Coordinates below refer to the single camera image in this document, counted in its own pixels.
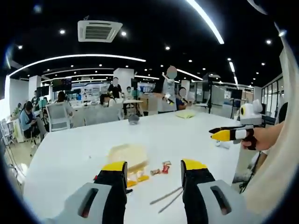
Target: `ceiling air conditioner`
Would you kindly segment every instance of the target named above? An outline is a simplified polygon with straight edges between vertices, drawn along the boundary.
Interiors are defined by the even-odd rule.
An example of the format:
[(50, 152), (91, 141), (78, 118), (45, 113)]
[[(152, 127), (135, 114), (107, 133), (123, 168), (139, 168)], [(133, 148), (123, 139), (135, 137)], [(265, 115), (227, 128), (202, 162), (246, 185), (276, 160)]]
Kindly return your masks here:
[(119, 22), (82, 20), (78, 22), (78, 40), (111, 43), (121, 27)]

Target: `ceiling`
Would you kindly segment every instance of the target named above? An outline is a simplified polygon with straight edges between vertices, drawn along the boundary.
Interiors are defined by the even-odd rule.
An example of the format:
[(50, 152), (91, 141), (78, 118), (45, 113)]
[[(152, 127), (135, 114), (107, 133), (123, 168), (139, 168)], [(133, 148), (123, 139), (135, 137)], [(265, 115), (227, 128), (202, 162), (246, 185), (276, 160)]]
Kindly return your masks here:
[[(224, 44), (218, 43), (209, 26), (186, 0), (110, 0), (105, 3), (85, 0), (84, 4), (76, 1), (70, 4), (65, 0), (60, 0), (59, 4), (44, 1), (42, 12), (33, 14), (14, 38), (12, 60), (18, 64), (24, 66), (74, 54), (111, 54), (140, 58), (146, 62), (110, 57), (63, 58), (30, 66), (15, 73), (12, 78), (48, 73), (51, 74), (46, 77), (50, 79), (81, 74), (113, 74), (114, 69), (126, 66), (140, 76), (150, 74), (151, 77), (159, 77), (170, 65), (174, 65), (199, 77), (212, 72), (221, 77), (218, 81), (234, 83), (227, 58), (232, 59), (239, 84), (264, 86), (281, 74), (279, 55), (282, 43), (269, 17), (257, 12), (246, 0), (196, 2), (214, 22)], [(112, 43), (78, 42), (77, 22), (86, 16), (89, 20), (120, 22), (123, 26)], [(61, 29), (65, 30), (64, 35), (59, 33)], [(271, 39), (271, 45), (266, 44), (267, 39)], [(196, 80), (178, 72), (176, 80), (184, 78)]]

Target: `table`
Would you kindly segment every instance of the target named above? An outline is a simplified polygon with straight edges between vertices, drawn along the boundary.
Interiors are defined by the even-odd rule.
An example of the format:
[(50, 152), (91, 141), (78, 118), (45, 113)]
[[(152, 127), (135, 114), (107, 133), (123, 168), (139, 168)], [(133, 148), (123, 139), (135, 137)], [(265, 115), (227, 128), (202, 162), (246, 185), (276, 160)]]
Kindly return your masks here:
[[(55, 217), (65, 200), (107, 164), (109, 150), (124, 143), (146, 147), (150, 170), (162, 168), (170, 160), (169, 174), (151, 176), (128, 194), (126, 224), (186, 224), (182, 196), (158, 215), (174, 196), (150, 206), (150, 202), (181, 186), (180, 160), (194, 159), (206, 164), (216, 180), (231, 184), (238, 163), (240, 144), (230, 149), (215, 146), (209, 129), (234, 126), (235, 120), (196, 112), (190, 119), (174, 112), (142, 117), (135, 126), (127, 120), (50, 132), (40, 144), (30, 164), (24, 186), (24, 200), (41, 219)], [(117, 136), (111, 140), (111, 134)]]

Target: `man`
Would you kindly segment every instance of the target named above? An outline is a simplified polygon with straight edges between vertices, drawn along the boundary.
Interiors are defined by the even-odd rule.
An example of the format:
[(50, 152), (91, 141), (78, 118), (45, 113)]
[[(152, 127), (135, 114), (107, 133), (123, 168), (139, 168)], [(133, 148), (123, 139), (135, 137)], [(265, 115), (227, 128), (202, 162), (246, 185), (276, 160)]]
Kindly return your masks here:
[(33, 111), (39, 111), (39, 97), (37, 97), (36, 90), (34, 91), (34, 97), (31, 100), (33, 105)]
[(121, 86), (118, 84), (118, 77), (113, 78), (113, 82), (109, 86), (108, 92), (112, 92), (114, 98), (120, 98)]

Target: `office chair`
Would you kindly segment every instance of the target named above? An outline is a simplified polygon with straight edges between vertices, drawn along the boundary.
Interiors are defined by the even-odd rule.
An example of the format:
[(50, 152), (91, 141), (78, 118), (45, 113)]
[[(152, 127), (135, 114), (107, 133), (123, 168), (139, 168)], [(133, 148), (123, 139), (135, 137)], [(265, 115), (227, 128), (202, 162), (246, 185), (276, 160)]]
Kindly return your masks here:
[(46, 105), (46, 110), (50, 132), (71, 128), (71, 120), (66, 112), (65, 102)]

